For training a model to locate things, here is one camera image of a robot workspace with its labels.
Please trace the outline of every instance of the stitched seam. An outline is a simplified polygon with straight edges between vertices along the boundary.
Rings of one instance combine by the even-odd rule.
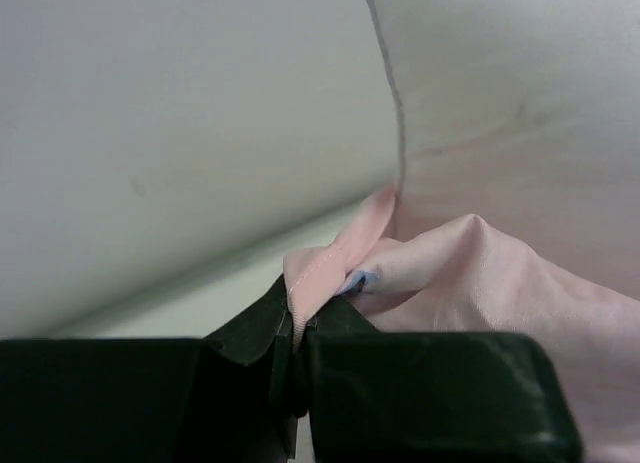
[[[336,248],[337,251],[342,250],[342,247],[344,246],[344,244],[338,246]],[[302,283],[304,280],[307,279],[307,277],[313,273],[314,271],[316,271],[318,268],[320,268],[322,265],[324,265],[326,263],[326,261],[331,258],[335,253],[334,252],[330,252],[327,254],[327,256],[325,256],[322,260],[320,260],[318,263],[316,263],[315,265],[313,265],[311,268],[309,268],[304,275],[302,275],[300,278],[298,278],[298,281],[296,281],[293,286],[289,289],[289,294],[293,293],[293,290],[300,284]]]

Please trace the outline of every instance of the pink cloth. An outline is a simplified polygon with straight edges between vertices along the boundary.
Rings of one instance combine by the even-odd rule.
[[[299,343],[305,322],[357,285],[384,331],[513,330],[553,360],[591,462],[640,461],[640,302],[545,261],[464,216],[410,241],[384,238],[394,188],[369,197],[327,248],[285,257]]]

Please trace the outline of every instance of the dark green object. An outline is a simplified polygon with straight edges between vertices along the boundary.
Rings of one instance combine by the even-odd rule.
[[[204,339],[0,342],[0,461],[579,462],[553,367],[505,333],[378,332],[345,299],[293,353],[280,278]]]
[[[516,334],[307,341],[318,461],[578,462],[551,363]]]

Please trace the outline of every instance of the fabric edge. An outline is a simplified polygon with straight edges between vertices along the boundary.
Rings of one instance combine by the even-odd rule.
[[[378,18],[378,10],[376,8],[375,0],[366,0],[367,5],[369,7],[369,13],[371,15],[371,20],[373,22],[373,28],[376,32],[376,39],[378,41],[378,46],[380,47],[380,53],[382,55],[382,61],[384,62],[384,69],[387,75],[387,82],[389,83],[389,88],[391,89],[391,95],[393,96],[393,102],[396,107],[396,122],[398,127],[398,174],[396,176],[396,198],[400,198],[404,189],[404,182],[406,178],[406,124],[405,124],[405,115],[404,115],[404,105],[402,103],[402,98],[400,97],[400,91],[396,85],[395,77],[393,74],[393,67],[391,65],[391,58],[389,56],[389,49],[387,47],[387,43],[382,35],[382,28],[380,27],[380,20]],[[398,224],[397,224],[397,213],[394,212],[389,230],[391,231],[392,237],[398,236]]]

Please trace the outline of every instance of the blue mark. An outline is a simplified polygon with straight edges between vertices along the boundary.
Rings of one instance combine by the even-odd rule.
[[[378,280],[379,280],[378,275],[376,275],[375,273],[371,273],[369,271],[364,271],[364,270],[358,270],[351,276],[351,280],[349,281],[347,286],[345,286],[344,289],[340,293],[338,293],[338,295],[343,295],[344,293],[347,293],[353,290],[362,291],[362,288],[365,285],[376,282]]]

